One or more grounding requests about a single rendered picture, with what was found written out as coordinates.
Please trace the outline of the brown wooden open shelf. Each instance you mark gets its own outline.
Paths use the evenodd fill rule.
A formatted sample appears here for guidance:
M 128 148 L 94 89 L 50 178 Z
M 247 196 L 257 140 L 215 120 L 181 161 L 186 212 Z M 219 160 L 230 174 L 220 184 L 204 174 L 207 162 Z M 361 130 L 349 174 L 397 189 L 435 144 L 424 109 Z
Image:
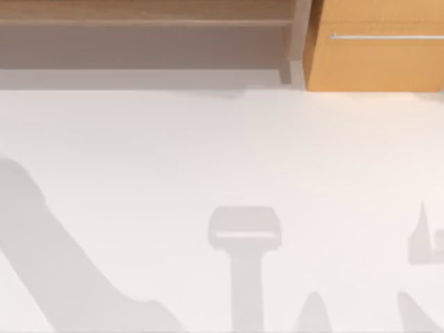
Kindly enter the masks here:
M 0 69 L 274 69 L 290 81 L 312 0 L 0 0 Z

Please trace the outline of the light wooden cupboard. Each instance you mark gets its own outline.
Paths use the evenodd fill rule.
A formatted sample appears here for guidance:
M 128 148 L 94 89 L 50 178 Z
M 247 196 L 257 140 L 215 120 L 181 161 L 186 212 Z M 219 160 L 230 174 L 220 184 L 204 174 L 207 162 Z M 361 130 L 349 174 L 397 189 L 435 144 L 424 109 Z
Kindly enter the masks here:
M 312 0 L 303 69 L 310 92 L 439 92 L 444 40 L 332 40 L 444 35 L 444 0 Z

